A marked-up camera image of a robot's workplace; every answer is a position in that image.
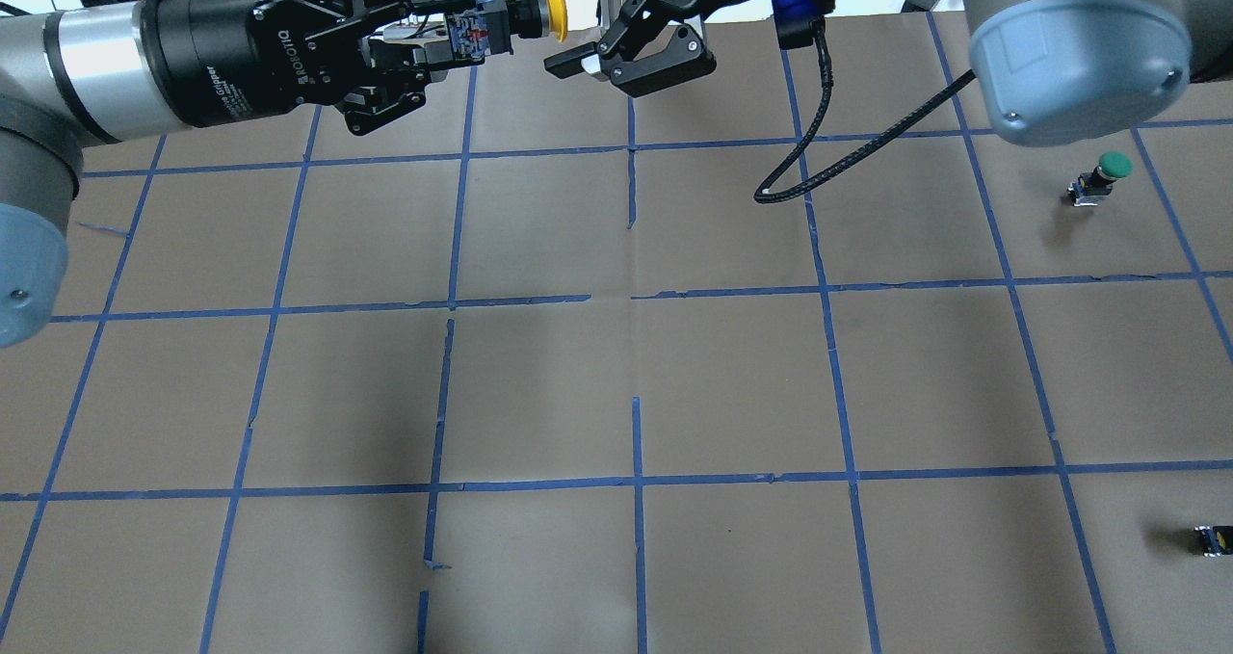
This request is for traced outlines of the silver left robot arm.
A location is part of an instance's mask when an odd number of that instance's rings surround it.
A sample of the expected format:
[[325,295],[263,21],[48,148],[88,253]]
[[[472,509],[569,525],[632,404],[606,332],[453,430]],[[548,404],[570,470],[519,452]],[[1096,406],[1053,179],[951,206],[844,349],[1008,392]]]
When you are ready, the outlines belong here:
[[1,341],[48,325],[89,146],[335,107],[361,137],[559,31],[547,0],[133,0],[2,19]]

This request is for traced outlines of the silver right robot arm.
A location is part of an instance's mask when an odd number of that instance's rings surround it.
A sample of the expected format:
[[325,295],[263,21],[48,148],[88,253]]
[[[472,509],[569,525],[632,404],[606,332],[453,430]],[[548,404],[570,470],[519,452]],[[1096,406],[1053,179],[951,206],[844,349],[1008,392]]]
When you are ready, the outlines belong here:
[[[699,25],[748,0],[620,0],[603,35],[543,62],[633,97],[711,74]],[[1154,118],[1231,78],[1231,0],[961,0],[969,65],[1009,144],[1062,146]],[[819,44],[835,0],[774,0],[783,47]]]

